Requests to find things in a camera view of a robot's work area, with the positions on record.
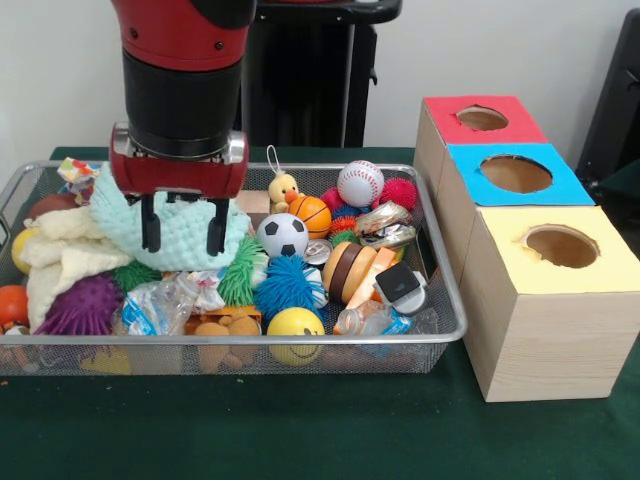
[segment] mesh basket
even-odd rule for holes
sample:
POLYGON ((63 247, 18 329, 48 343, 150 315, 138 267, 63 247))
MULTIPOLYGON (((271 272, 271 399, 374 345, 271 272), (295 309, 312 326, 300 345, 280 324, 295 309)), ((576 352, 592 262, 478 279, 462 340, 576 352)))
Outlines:
MULTIPOLYGON (((11 241, 35 202, 62 186, 59 162, 17 171, 0 194, 0 284, 25 283, 11 260, 11 241)), ((342 165, 283 165, 307 195, 335 186, 342 165)), ((428 279, 429 305, 410 334, 371 337, 66 337, 0 336, 0 375, 201 375, 427 373, 467 323, 435 214, 422 179, 411 167, 380 165, 386 178, 418 187, 412 212, 417 240, 405 261, 428 279)), ((273 173, 250 165, 245 188, 266 190, 273 173)), ((330 305, 327 332, 341 305, 330 305)))

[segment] red spiky ball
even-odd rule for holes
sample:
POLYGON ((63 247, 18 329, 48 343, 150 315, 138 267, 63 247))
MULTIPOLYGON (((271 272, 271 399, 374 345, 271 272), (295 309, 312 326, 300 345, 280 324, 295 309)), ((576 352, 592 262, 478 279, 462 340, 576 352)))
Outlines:
POLYGON ((345 206, 336 187, 327 190, 320 199, 327 204, 327 207, 329 207, 332 213, 345 206))
POLYGON ((329 233, 335 235, 340 232, 353 231, 356 228, 356 217, 340 217, 331 222, 329 233))
POLYGON ((413 210, 418 200, 418 191, 413 182, 404 178, 392 178, 384 184, 380 199, 374 204, 376 208, 380 204, 393 202, 407 210, 413 210))

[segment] green table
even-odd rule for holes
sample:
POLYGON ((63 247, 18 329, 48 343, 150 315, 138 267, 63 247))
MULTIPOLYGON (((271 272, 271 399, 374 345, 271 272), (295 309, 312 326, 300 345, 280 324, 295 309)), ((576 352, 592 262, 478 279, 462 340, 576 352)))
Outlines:
MULTIPOLYGON (((53 157, 67 155, 98 159, 106 150, 53 157)), ((282 162, 412 156, 280 151, 282 162)), ((605 400, 486 404, 462 343, 428 375, 6 380, 7 479, 609 480, 640 472, 637 344, 605 400)))

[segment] green fuzzy toy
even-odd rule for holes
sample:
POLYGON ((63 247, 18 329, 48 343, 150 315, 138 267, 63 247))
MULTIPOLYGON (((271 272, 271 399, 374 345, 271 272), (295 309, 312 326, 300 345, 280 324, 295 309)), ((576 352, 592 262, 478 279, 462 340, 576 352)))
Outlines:
POLYGON ((334 248, 342 242, 358 243, 358 236, 350 230, 331 235, 331 245, 334 248))
POLYGON ((162 273, 134 260, 129 265, 111 271, 113 280, 124 293, 128 293, 143 283, 162 280, 162 273))
POLYGON ((260 243, 254 237, 244 237, 218 287, 218 293, 228 306, 253 305, 254 270, 261 263, 266 268, 267 262, 268 257, 260 243))

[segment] baseball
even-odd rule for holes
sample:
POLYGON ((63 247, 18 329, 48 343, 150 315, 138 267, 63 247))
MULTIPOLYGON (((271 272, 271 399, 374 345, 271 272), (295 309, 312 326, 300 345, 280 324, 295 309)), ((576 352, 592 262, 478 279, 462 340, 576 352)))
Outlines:
POLYGON ((368 207, 382 195, 384 175, 366 160, 351 162, 340 171, 338 193, 352 207, 368 207))

